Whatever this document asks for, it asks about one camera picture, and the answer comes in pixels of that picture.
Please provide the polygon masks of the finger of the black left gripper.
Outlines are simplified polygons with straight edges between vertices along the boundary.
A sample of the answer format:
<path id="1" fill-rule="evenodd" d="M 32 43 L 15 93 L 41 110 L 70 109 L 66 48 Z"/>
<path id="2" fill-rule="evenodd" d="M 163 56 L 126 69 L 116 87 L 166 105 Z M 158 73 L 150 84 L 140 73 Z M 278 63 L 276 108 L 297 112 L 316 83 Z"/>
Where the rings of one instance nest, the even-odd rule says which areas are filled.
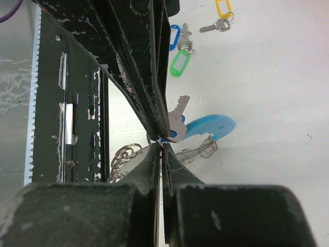
<path id="1" fill-rule="evenodd" d="M 119 70 L 117 87 L 152 138 L 168 137 L 165 1 L 108 1 L 107 38 Z"/>
<path id="2" fill-rule="evenodd" d="M 38 1 L 38 4 L 64 28 L 117 87 L 119 70 L 116 61 L 112 59 L 111 45 L 107 38 L 107 2 Z"/>

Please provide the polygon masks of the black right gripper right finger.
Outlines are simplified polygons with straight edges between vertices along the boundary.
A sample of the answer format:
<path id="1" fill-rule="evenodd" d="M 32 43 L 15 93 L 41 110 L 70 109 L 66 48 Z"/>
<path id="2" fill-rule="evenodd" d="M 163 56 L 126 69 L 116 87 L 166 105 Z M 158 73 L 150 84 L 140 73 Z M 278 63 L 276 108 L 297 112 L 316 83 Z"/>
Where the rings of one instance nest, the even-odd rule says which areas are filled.
<path id="1" fill-rule="evenodd" d="M 209 185 L 162 148 L 169 246 L 315 246 L 297 197 L 279 185 Z"/>

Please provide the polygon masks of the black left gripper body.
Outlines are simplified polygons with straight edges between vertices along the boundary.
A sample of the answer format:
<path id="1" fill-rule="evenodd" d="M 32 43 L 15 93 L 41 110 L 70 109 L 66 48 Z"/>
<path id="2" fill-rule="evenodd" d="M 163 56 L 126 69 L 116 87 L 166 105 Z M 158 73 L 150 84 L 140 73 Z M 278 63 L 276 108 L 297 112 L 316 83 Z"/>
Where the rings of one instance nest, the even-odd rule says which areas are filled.
<path id="1" fill-rule="evenodd" d="M 176 15 L 180 11 L 180 0 L 165 0 L 168 15 Z"/>

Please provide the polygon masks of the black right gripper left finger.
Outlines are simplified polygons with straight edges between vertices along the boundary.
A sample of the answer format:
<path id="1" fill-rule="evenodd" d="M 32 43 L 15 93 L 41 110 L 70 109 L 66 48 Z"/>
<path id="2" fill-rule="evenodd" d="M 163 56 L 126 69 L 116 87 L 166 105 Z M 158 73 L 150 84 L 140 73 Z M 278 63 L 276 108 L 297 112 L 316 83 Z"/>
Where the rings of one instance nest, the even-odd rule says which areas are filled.
<path id="1" fill-rule="evenodd" d="M 117 183 L 25 186 L 1 246 L 158 246 L 160 145 Z"/>

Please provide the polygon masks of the key with yellow tag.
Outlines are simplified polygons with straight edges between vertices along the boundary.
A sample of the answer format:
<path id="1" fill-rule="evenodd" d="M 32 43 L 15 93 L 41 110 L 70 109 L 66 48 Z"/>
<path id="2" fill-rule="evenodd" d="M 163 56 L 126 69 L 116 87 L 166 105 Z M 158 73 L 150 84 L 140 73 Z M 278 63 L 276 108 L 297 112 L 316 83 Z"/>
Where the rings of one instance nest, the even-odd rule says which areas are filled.
<path id="1" fill-rule="evenodd" d="M 226 32 L 231 28 L 231 22 L 234 19 L 234 13 L 231 10 L 230 1 L 214 1 L 216 10 L 218 13 L 217 21 L 210 25 L 200 28 L 200 33 L 205 33 L 208 31 L 218 30 L 220 32 Z"/>

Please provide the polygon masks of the key with blue tag upper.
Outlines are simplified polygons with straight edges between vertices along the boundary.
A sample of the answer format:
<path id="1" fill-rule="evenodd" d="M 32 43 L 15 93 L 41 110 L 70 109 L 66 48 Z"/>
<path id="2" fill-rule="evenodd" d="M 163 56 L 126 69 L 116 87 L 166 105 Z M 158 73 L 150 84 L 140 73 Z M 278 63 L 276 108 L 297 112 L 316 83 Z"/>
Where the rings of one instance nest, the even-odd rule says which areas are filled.
<path id="1" fill-rule="evenodd" d="M 169 124 L 170 124 L 170 136 L 161 138 L 160 141 L 163 142 L 174 142 L 178 143 L 183 140 L 186 132 L 187 126 L 182 122 L 182 114 L 190 100 L 187 95 L 180 96 L 176 108 L 168 113 Z"/>

